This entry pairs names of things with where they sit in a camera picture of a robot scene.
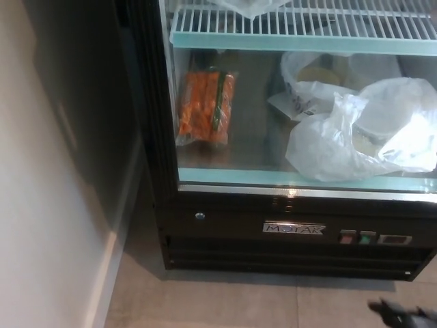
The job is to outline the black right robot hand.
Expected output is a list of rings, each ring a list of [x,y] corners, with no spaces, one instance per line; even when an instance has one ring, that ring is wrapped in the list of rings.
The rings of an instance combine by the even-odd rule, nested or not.
[[[369,301],[368,308],[378,314],[387,327],[407,328],[417,327],[413,314],[397,303],[385,301]]]

